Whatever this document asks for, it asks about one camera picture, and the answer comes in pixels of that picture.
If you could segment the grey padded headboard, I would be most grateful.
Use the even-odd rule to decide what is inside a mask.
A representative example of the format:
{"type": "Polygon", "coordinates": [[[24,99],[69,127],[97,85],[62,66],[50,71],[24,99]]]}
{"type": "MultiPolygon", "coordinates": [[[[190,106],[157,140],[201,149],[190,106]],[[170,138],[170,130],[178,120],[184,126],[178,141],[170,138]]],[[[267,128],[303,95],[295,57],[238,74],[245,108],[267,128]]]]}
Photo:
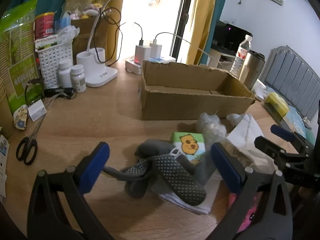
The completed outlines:
{"type": "Polygon", "coordinates": [[[301,117],[312,120],[318,111],[319,76],[289,46],[273,48],[259,80],[296,108],[301,117]]]}

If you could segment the white paper towel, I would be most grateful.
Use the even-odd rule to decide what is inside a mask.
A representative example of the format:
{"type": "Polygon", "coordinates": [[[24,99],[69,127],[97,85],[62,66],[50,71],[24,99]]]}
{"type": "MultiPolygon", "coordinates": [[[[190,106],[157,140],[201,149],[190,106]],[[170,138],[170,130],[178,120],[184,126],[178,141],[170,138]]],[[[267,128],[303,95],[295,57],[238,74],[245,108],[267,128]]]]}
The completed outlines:
{"type": "Polygon", "coordinates": [[[263,132],[252,114],[230,114],[227,116],[227,120],[234,127],[227,136],[227,140],[255,163],[265,161],[265,154],[254,145],[255,139],[263,136],[263,132]]]}

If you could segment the green snack bag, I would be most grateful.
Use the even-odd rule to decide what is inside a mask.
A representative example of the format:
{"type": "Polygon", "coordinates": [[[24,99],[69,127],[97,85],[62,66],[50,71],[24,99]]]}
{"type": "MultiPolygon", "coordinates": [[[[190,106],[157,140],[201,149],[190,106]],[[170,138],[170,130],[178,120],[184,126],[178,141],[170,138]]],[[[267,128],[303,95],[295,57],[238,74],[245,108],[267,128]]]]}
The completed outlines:
{"type": "Polygon", "coordinates": [[[34,20],[37,0],[7,10],[1,18],[1,79],[11,113],[39,99],[42,86],[28,82],[39,78],[36,65],[34,20]]]}

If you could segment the grey dotted sock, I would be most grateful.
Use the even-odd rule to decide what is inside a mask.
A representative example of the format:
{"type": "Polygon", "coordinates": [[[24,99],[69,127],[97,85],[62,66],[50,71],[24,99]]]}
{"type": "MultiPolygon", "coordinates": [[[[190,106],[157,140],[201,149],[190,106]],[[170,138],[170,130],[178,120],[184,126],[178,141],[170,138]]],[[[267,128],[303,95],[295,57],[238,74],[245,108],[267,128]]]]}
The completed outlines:
{"type": "Polygon", "coordinates": [[[135,156],[138,157],[135,165],[120,171],[108,166],[103,168],[109,176],[126,183],[129,196],[142,198],[149,184],[161,178],[187,204],[197,205],[196,200],[189,200],[191,193],[205,198],[204,186],[193,177],[196,166],[173,144],[148,139],[137,147],[135,156]]]}

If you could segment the yellow curtain right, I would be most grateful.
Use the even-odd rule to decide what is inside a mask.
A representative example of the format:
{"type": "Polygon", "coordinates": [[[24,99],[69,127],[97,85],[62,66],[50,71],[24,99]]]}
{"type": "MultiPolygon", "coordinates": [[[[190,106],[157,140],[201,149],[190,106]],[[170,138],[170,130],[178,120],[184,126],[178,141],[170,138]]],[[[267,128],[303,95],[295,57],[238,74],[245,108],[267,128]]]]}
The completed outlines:
{"type": "Polygon", "coordinates": [[[216,0],[195,0],[191,39],[186,64],[198,64],[202,56],[212,22],[216,0]]]}

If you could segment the white pill bottle large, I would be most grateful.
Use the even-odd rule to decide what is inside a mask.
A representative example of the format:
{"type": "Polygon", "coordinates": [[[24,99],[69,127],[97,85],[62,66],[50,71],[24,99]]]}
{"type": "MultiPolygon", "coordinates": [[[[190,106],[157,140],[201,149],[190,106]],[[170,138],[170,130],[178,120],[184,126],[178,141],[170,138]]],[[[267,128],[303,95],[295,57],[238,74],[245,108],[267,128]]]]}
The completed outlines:
{"type": "Polygon", "coordinates": [[[71,68],[73,62],[71,59],[63,59],[58,65],[58,77],[62,88],[72,88],[71,68]]]}

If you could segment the steel thermos tumbler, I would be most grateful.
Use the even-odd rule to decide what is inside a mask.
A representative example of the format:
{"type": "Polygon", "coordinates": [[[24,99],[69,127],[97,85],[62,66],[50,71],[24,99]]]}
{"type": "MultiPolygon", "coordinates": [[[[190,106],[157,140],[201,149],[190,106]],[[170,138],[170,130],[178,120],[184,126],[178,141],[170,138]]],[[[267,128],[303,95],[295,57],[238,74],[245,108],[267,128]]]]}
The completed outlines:
{"type": "Polygon", "coordinates": [[[261,74],[264,64],[265,56],[263,54],[249,50],[240,72],[239,81],[251,90],[261,74]]]}

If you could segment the teal curtain right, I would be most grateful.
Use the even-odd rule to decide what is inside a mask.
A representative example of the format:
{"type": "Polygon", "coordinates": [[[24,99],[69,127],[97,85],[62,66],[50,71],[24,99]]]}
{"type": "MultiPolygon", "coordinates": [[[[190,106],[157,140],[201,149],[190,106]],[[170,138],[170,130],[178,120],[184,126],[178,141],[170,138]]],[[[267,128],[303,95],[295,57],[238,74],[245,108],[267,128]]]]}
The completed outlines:
{"type": "Polygon", "coordinates": [[[206,20],[206,23],[204,25],[204,32],[201,38],[200,47],[204,52],[207,54],[210,51],[214,31],[217,26],[217,22],[220,19],[223,7],[225,5],[226,0],[214,0],[214,4],[212,6],[212,9],[209,9],[209,18],[206,20]]]}

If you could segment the white pill bottle small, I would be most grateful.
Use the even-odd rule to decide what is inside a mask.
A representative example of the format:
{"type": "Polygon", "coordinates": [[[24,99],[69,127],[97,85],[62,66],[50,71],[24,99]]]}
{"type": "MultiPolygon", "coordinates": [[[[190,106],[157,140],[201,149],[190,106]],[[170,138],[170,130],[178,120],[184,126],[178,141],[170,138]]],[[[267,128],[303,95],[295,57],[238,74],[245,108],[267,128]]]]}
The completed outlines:
{"type": "Polygon", "coordinates": [[[82,64],[76,64],[71,68],[71,82],[75,92],[83,93],[86,90],[84,67],[82,64]]]}

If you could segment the green bear tissue pack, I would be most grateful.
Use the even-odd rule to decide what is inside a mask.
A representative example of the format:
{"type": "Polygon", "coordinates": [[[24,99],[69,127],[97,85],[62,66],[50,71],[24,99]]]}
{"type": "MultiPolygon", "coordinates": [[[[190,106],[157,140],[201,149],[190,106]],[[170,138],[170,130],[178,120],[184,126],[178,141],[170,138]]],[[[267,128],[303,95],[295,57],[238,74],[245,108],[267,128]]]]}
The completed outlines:
{"type": "Polygon", "coordinates": [[[200,161],[206,151],[204,137],[200,133],[175,132],[170,141],[189,161],[200,161]]]}

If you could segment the black monitor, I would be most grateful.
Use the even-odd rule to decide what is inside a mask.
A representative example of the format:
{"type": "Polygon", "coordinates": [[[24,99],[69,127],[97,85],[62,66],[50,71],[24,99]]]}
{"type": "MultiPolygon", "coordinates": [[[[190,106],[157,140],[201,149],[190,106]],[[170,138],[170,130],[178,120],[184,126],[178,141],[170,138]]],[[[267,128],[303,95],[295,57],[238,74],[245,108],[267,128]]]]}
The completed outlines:
{"type": "Polygon", "coordinates": [[[236,55],[239,44],[245,36],[253,34],[232,24],[218,21],[214,30],[211,48],[228,55],[236,55]]]}

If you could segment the pink plush toy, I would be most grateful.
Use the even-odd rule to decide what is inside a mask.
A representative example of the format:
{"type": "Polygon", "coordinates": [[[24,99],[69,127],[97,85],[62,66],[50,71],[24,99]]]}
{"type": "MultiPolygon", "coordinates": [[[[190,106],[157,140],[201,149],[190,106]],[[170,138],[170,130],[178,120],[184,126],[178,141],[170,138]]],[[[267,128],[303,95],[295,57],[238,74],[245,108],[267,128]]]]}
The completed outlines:
{"type": "MultiPolygon", "coordinates": [[[[245,231],[251,224],[256,212],[257,212],[257,208],[258,208],[258,204],[261,198],[261,193],[258,192],[255,194],[255,197],[253,198],[253,203],[251,205],[251,207],[249,208],[249,210],[246,213],[246,216],[242,222],[242,224],[240,225],[237,233],[243,232],[245,231]]],[[[233,203],[235,202],[235,200],[237,199],[237,195],[234,193],[230,193],[229,194],[229,199],[228,199],[228,207],[230,208],[233,203]]]]}

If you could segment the clear bubble wrap wad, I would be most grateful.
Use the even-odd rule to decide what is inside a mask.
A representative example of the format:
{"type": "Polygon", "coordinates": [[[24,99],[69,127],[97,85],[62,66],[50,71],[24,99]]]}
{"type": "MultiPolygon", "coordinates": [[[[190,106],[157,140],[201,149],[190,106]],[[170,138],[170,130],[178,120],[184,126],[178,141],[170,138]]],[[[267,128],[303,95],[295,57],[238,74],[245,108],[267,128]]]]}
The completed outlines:
{"type": "Polygon", "coordinates": [[[206,144],[213,144],[227,137],[227,129],[216,114],[200,114],[196,123],[196,131],[203,135],[206,144]]]}

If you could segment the clear water bottle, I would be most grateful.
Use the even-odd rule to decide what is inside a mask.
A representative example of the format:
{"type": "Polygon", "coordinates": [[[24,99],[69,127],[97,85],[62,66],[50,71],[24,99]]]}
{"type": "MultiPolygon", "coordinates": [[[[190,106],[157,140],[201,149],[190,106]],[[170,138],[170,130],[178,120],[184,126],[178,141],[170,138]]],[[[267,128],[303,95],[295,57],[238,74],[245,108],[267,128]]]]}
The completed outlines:
{"type": "Polygon", "coordinates": [[[251,45],[252,38],[253,38],[252,36],[246,35],[245,40],[240,43],[238,50],[236,52],[236,56],[233,61],[230,73],[237,79],[240,76],[240,72],[242,70],[247,53],[252,47],[251,45]]]}

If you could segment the white charger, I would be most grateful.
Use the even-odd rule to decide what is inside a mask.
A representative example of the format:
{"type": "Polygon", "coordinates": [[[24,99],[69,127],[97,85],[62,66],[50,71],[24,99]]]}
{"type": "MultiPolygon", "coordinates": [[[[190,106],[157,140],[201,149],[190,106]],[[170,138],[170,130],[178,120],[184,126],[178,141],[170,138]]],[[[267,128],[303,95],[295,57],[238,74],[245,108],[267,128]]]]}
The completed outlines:
{"type": "Polygon", "coordinates": [[[141,65],[143,61],[149,61],[150,53],[150,46],[137,45],[135,49],[134,62],[141,65]]]}
{"type": "Polygon", "coordinates": [[[153,59],[160,59],[161,58],[161,50],[162,45],[156,43],[150,43],[150,57],[153,59]]]}

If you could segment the brown cardboard box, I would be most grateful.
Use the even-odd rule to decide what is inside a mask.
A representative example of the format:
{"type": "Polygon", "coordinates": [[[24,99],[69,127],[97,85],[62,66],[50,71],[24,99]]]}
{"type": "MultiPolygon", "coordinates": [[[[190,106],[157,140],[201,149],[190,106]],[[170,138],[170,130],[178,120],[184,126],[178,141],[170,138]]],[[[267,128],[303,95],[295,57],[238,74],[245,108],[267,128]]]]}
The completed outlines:
{"type": "Polygon", "coordinates": [[[229,72],[177,62],[144,61],[140,80],[144,120],[195,120],[200,114],[244,114],[252,92],[229,72]]]}

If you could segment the black scissors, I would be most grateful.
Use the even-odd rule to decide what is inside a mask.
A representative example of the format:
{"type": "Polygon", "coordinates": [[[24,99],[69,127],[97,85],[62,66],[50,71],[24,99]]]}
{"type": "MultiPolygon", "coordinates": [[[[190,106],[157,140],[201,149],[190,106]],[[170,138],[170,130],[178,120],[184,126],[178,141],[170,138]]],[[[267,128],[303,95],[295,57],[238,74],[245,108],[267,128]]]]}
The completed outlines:
{"type": "Polygon", "coordinates": [[[27,166],[32,165],[37,156],[38,144],[36,136],[45,117],[46,115],[39,119],[33,132],[29,136],[24,137],[16,148],[16,159],[22,161],[27,166]]]}

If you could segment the yellow curtain left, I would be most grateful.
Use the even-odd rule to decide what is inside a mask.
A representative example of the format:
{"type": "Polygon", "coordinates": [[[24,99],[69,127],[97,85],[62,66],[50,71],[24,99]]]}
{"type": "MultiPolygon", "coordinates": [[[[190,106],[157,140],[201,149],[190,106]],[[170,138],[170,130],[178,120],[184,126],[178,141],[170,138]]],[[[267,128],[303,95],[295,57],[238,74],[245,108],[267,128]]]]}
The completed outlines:
{"type": "MultiPolygon", "coordinates": [[[[106,0],[65,0],[63,5],[63,12],[70,12],[72,14],[72,20],[87,19],[96,16],[89,10],[98,11],[106,0]]],[[[117,25],[115,22],[120,20],[120,12],[122,9],[123,0],[112,0],[106,6],[106,11],[104,12],[105,17],[102,19],[108,23],[107,28],[107,44],[106,44],[106,54],[105,59],[108,61],[115,61],[117,59],[117,45],[118,45],[118,35],[117,25]]],[[[95,45],[94,41],[91,42],[91,48],[93,49],[95,45]]]]}

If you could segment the yellow tissue pack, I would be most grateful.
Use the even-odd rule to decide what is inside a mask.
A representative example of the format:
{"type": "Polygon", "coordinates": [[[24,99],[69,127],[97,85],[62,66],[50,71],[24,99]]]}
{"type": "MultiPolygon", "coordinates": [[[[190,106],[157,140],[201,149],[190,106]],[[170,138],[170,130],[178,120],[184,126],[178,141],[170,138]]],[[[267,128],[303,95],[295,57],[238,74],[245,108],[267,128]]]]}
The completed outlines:
{"type": "Polygon", "coordinates": [[[287,102],[276,92],[269,92],[265,99],[265,104],[267,103],[271,105],[282,118],[289,112],[287,102]]]}

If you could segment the brown box with toys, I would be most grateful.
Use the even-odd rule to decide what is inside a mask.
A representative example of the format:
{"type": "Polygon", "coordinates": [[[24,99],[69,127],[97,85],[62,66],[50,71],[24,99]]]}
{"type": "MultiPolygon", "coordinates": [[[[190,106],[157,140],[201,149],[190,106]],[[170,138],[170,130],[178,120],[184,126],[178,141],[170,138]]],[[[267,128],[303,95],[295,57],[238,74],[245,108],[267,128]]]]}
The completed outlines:
{"type": "MultiPolygon", "coordinates": [[[[74,63],[76,63],[76,55],[87,49],[87,42],[91,33],[94,20],[95,17],[80,20],[71,20],[71,25],[75,26],[76,28],[80,28],[79,35],[76,38],[74,38],[72,43],[74,63]]],[[[100,23],[94,36],[96,47],[104,48],[105,54],[107,51],[107,28],[108,23],[105,20],[103,20],[100,23]]]]}

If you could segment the yellow curtain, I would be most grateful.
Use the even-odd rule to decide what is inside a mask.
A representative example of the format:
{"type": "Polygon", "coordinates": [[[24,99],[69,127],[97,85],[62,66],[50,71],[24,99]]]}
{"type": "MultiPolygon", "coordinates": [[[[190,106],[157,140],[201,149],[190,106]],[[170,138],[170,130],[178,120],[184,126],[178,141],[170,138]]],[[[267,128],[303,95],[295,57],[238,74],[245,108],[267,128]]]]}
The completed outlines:
{"type": "MultiPolygon", "coordinates": [[[[106,0],[65,0],[63,5],[63,12],[70,12],[72,14],[72,20],[87,19],[96,16],[89,10],[98,11],[106,0]]],[[[120,20],[120,12],[122,9],[123,0],[112,0],[106,6],[106,11],[104,12],[105,17],[102,19],[108,23],[107,28],[107,44],[106,44],[106,54],[105,59],[108,61],[115,61],[117,59],[117,45],[118,45],[118,35],[117,25],[115,22],[120,20]]],[[[93,49],[95,45],[94,41],[91,42],[91,48],[93,49]]]]}
{"type": "Polygon", "coordinates": [[[202,56],[212,22],[216,0],[195,0],[191,39],[186,64],[198,64],[202,56]]]}

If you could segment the white charger right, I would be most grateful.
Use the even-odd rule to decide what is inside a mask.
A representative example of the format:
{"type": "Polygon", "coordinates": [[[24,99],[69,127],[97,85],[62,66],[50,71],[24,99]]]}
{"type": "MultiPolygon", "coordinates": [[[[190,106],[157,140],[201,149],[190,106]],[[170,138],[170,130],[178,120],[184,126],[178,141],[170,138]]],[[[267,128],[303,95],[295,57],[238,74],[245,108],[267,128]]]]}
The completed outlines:
{"type": "Polygon", "coordinates": [[[150,57],[153,59],[160,59],[161,58],[161,50],[162,45],[156,43],[150,43],[150,57]]]}

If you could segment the white cloth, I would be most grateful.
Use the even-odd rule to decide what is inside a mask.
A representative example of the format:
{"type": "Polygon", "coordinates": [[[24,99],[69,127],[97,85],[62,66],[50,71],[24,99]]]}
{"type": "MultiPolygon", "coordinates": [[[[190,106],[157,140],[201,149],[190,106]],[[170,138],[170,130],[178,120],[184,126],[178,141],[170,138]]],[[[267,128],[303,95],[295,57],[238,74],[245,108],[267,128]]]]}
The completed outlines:
{"type": "Polygon", "coordinates": [[[211,212],[221,180],[221,175],[217,170],[215,170],[204,185],[204,191],[206,193],[205,198],[198,198],[195,193],[191,193],[189,200],[196,200],[197,205],[187,204],[177,194],[175,194],[161,178],[158,178],[155,181],[151,187],[151,191],[163,200],[169,201],[181,208],[198,215],[207,215],[211,212]]]}

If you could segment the small white tag box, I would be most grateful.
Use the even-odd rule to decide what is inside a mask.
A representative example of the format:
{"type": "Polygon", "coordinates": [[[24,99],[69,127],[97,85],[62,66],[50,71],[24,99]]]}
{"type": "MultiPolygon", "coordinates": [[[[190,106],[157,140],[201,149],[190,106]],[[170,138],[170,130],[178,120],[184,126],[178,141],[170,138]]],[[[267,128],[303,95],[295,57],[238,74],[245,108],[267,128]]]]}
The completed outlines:
{"type": "Polygon", "coordinates": [[[36,122],[40,117],[46,115],[47,110],[43,101],[40,99],[28,107],[28,112],[31,120],[36,122]]]}

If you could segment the white perforated basket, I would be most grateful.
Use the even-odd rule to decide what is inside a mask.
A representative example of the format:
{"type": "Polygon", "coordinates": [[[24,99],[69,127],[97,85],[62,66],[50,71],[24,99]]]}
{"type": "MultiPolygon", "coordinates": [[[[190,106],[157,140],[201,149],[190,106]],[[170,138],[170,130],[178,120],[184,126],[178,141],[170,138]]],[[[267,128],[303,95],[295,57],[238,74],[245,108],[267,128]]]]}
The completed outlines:
{"type": "Polygon", "coordinates": [[[59,62],[70,59],[73,62],[72,43],[58,44],[37,52],[44,88],[58,88],[60,80],[58,76],[59,62]]]}

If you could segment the white desk lamp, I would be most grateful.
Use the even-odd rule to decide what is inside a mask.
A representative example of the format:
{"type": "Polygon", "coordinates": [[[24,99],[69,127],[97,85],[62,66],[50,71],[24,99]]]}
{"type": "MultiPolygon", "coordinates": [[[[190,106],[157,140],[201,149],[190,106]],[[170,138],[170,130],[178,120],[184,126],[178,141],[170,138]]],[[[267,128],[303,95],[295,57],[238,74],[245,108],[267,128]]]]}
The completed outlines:
{"type": "Polygon", "coordinates": [[[86,50],[76,55],[76,63],[81,64],[84,67],[86,85],[92,88],[101,87],[118,75],[118,70],[108,67],[106,65],[106,60],[100,61],[99,54],[103,52],[103,56],[105,55],[104,48],[97,48],[94,46],[94,51],[91,49],[91,42],[94,41],[98,22],[104,16],[104,9],[111,1],[112,0],[106,0],[99,10],[92,25],[86,50]]]}

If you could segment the white charger left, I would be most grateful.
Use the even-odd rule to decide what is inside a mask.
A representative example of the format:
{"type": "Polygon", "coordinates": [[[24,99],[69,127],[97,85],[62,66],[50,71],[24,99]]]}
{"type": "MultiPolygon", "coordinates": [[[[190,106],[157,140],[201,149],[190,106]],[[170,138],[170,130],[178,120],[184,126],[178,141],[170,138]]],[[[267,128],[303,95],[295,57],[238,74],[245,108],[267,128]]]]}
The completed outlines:
{"type": "Polygon", "coordinates": [[[143,61],[149,61],[150,53],[150,46],[137,45],[135,49],[134,62],[141,65],[143,61]]]}

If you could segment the red tin can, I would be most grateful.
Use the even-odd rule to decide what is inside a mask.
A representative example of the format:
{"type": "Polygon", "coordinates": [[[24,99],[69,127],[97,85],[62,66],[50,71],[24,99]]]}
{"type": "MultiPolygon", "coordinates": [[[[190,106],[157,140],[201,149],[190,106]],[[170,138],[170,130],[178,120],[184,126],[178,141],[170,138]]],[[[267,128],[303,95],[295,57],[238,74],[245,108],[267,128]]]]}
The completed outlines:
{"type": "Polygon", "coordinates": [[[35,17],[35,39],[53,35],[54,12],[45,12],[35,17]]]}

